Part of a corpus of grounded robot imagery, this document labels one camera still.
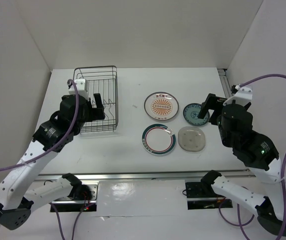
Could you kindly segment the blue floral small plate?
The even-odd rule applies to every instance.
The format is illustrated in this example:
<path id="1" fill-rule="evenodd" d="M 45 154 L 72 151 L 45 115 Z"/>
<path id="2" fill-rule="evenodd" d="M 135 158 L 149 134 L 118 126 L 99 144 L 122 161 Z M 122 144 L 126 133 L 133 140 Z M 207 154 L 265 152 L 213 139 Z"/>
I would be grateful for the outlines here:
<path id="1" fill-rule="evenodd" d="M 198 118 L 200 110 L 201 105 L 199 103 L 190 103 L 184 107 L 183 117 L 189 124 L 193 126 L 200 127 L 206 125 L 210 119 L 210 114 L 207 112 L 204 118 Z"/>

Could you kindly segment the clear glass square plate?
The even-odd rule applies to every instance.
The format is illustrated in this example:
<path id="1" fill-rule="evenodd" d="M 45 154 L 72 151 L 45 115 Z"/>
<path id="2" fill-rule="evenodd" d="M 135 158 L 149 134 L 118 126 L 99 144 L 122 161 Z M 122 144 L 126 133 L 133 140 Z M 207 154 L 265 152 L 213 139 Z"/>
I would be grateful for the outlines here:
<path id="1" fill-rule="evenodd" d="M 178 144 L 185 151 L 200 152 L 206 146 L 206 137 L 201 129 L 186 126 L 178 132 Z"/>

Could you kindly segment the orange sunburst pattern plate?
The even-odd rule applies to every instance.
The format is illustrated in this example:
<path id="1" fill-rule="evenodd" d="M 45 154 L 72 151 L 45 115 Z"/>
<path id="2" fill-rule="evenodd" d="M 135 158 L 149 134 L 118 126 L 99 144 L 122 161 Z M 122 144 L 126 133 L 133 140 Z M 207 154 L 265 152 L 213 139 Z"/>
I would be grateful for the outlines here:
<path id="1" fill-rule="evenodd" d="M 167 121 L 174 118 L 179 111 L 177 99 L 167 92 L 154 92 L 144 101 L 145 113 L 157 121 Z"/>

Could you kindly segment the teal red rimmed plate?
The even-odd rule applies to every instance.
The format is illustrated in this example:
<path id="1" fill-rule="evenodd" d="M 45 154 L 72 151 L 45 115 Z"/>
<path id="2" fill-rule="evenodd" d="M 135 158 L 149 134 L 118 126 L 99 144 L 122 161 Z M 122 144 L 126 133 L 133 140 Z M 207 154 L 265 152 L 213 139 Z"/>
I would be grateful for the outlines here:
<path id="1" fill-rule="evenodd" d="M 146 127 L 142 133 L 141 140 L 144 149 L 156 156 L 169 154 L 177 143 L 173 130 L 160 123 Z"/>

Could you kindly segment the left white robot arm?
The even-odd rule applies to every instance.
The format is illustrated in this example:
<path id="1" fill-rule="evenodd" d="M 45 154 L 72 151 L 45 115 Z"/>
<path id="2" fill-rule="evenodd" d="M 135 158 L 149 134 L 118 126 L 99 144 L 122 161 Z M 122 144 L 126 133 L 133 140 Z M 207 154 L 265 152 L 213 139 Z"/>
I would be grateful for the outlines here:
<path id="1" fill-rule="evenodd" d="M 71 94 L 61 98 L 59 110 L 39 126 L 20 161 L 0 183 L 0 225 L 15 230 L 36 209 L 62 197 L 90 202 L 92 190 L 71 173 L 42 187 L 29 187 L 46 165 L 80 134 L 85 123 L 104 117 L 103 105 L 93 108 L 89 97 Z"/>

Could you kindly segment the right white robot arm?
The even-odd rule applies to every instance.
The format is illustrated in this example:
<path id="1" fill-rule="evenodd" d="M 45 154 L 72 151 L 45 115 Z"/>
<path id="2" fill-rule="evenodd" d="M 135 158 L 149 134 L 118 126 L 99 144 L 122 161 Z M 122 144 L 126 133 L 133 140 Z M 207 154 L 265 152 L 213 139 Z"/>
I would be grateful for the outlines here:
<path id="1" fill-rule="evenodd" d="M 225 98 L 208 94 L 198 115 L 202 119 L 213 111 L 210 123 L 217 126 L 222 144 L 262 183 L 266 195 L 247 190 L 211 170 L 201 179 L 206 196 L 224 196 L 250 211 L 269 233 L 286 237 L 286 178 L 281 175 L 282 161 L 272 140 L 253 130 L 250 103 L 224 104 Z"/>

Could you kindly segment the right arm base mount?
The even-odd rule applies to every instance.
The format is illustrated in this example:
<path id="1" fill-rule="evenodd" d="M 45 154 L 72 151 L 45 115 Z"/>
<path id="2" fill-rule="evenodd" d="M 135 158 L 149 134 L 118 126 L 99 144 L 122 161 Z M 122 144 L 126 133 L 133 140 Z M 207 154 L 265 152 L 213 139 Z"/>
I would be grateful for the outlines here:
<path id="1" fill-rule="evenodd" d="M 182 194 L 187 198 L 188 210 L 233 208 L 230 199 L 214 193 L 200 181 L 185 182 Z"/>

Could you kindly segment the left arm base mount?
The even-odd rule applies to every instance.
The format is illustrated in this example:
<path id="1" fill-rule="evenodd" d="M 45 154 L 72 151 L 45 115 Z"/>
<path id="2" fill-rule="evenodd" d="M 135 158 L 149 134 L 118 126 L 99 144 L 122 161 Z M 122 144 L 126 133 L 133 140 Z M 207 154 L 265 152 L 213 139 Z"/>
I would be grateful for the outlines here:
<path id="1" fill-rule="evenodd" d="M 52 202 L 59 213 L 76 213 L 84 209 L 84 212 L 97 211 L 98 182 L 84 181 L 78 196 L 61 197 Z"/>

